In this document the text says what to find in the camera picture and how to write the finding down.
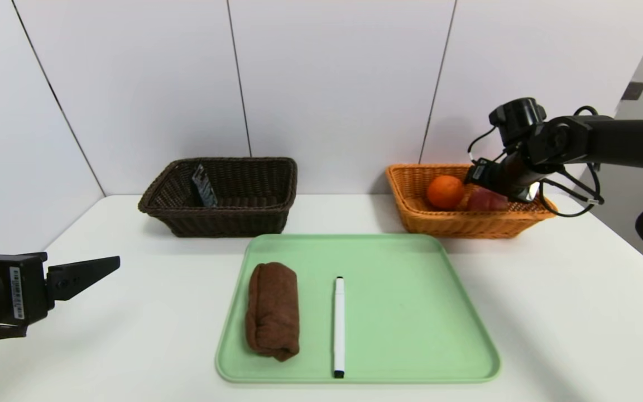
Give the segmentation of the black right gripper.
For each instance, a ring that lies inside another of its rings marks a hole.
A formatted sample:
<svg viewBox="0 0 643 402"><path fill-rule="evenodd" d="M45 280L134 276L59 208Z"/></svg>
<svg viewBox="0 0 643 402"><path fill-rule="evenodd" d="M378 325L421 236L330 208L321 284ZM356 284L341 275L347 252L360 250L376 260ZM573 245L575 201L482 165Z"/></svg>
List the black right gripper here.
<svg viewBox="0 0 643 402"><path fill-rule="evenodd" d="M465 183L482 186L505 198L527 198L527 185L521 183L526 172L521 152L507 155L501 162L480 158L469 168Z"/></svg>

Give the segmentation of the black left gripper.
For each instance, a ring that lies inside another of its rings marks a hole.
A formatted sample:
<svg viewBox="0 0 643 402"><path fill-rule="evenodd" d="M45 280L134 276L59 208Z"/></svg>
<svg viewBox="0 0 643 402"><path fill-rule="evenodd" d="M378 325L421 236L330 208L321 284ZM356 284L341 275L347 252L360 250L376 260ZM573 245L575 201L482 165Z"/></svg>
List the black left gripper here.
<svg viewBox="0 0 643 402"><path fill-rule="evenodd" d="M118 256L51 266L46 274L45 252L0 255L0 326L26 327L87 290L120 265Z"/></svg>

